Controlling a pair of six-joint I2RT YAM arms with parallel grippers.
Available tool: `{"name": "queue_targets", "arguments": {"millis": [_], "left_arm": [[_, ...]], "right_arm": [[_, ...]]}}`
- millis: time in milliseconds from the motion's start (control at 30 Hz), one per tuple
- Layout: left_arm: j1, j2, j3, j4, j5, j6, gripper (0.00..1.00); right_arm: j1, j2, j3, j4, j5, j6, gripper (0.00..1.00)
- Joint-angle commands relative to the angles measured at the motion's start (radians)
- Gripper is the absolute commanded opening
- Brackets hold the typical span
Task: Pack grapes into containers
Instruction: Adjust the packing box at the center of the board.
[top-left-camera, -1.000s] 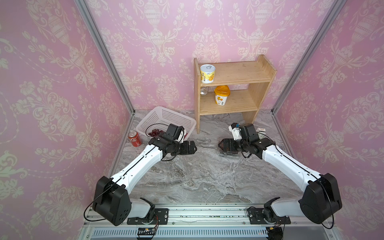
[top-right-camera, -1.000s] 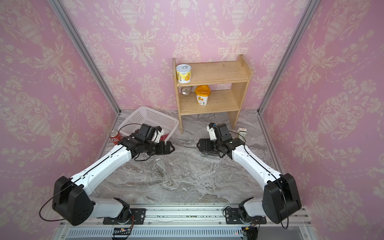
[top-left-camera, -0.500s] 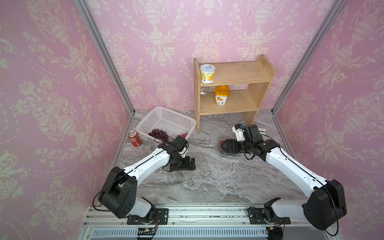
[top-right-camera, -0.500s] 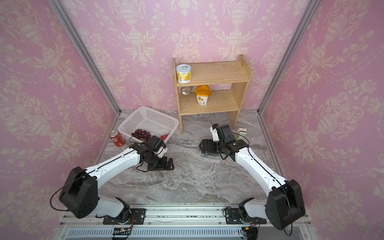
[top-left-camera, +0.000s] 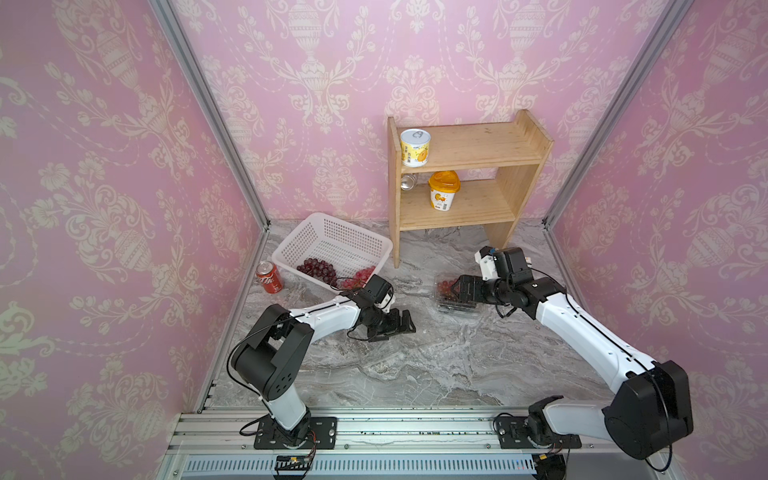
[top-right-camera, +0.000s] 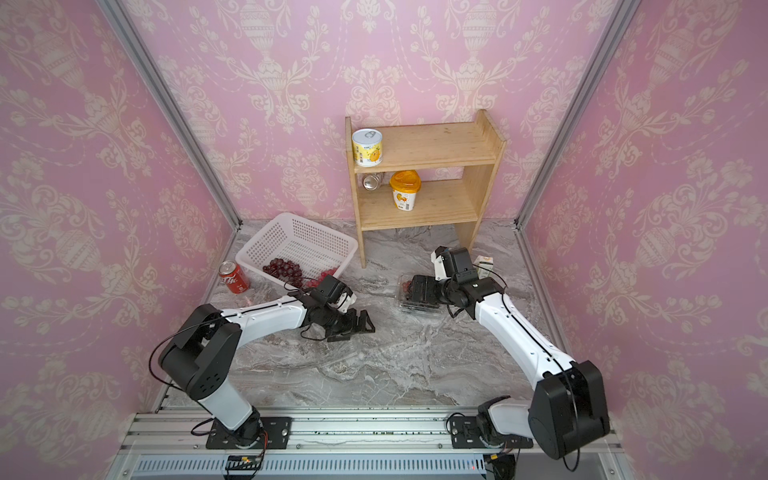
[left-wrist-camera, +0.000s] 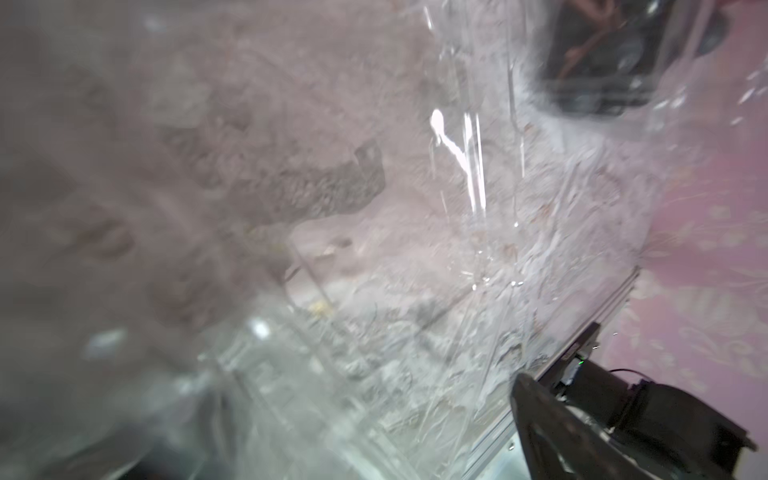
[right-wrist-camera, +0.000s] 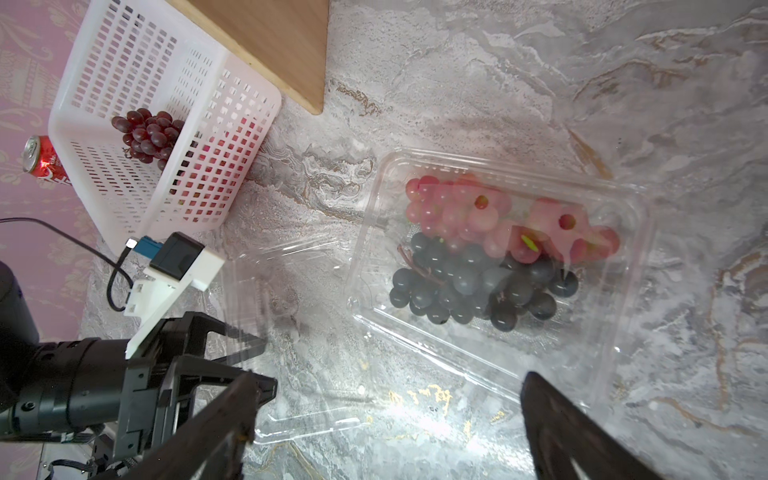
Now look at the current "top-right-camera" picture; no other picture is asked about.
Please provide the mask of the dark red grape bunch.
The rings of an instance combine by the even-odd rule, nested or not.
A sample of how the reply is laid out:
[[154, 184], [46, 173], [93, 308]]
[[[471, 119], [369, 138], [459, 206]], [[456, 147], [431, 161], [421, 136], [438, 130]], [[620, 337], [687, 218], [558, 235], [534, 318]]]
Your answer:
[[302, 268], [298, 263], [291, 260], [273, 258], [262, 267], [262, 271], [280, 282], [296, 288], [301, 288], [304, 283]]

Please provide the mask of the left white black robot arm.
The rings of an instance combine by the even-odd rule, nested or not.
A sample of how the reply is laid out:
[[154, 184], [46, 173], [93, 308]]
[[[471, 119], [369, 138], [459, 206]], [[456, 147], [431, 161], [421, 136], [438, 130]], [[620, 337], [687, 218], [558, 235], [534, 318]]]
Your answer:
[[198, 306], [182, 327], [150, 355], [184, 392], [202, 406], [241, 449], [268, 444], [260, 412], [228, 379], [237, 351], [286, 330], [323, 329], [320, 342], [347, 341], [376, 331], [370, 315], [353, 307], [346, 286], [293, 290], [278, 300], [240, 309]]

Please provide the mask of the clear plastic container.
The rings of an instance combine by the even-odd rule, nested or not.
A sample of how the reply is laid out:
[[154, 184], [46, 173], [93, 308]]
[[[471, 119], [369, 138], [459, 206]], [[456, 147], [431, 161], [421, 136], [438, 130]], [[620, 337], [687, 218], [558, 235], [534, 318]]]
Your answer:
[[[413, 299], [403, 299], [402, 284], [408, 280], [413, 281]], [[412, 275], [401, 276], [397, 290], [397, 300], [404, 309], [418, 311], [434, 311], [440, 308], [437, 295], [437, 282], [433, 276]]]

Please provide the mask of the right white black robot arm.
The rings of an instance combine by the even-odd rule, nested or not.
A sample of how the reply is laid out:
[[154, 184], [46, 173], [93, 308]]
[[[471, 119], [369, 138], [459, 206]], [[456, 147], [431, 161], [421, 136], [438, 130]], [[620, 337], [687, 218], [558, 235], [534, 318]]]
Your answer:
[[528, 407], [497, 397], [478, 407], [480, 437], [496, 446], [511, 436], [533, 440], [555, 460], [610, 433], [603, 376], [586, 360], [560, 350], [513, 305], [506, 287], [481, 278], [467, 249], [438, 247], [427, 291], [454, 317], [465, 312], [487, 329], [518, 364], [533, 397]]

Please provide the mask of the light red grape bunch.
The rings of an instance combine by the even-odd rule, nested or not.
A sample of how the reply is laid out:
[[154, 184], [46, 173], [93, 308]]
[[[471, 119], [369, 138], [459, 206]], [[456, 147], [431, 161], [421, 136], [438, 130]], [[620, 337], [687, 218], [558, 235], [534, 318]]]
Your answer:
[[408, 280], [402, 284], [403, 299], [411, 301], [413, 299], [413, 281]]

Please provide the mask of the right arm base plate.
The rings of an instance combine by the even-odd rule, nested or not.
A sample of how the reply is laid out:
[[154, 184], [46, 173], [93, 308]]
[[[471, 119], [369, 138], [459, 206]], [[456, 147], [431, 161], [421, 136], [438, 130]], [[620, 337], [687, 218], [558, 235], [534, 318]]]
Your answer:
[[491, 437], [483, 434], [475, 416], [466, 416], [455, 412], [445, 419], [445, 428], [451, 437], [454, 449], [491, 449], [517, 450], [531, 449], [532, 439], [519, 435], [501, 435]]

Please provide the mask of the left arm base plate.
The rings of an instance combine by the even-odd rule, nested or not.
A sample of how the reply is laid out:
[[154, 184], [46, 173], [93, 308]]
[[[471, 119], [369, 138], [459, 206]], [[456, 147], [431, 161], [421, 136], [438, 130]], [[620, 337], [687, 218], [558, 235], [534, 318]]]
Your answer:
[[208, 439], [206, 440], [207, 450], [225, 450], [225, 449], [257, 449], [261, 450], [285, 450], [291, 435], [292, 418], [291, 417], [262, 417], [263, 433], [255, 440], [240, 441], [223, 424], [214, 420]]

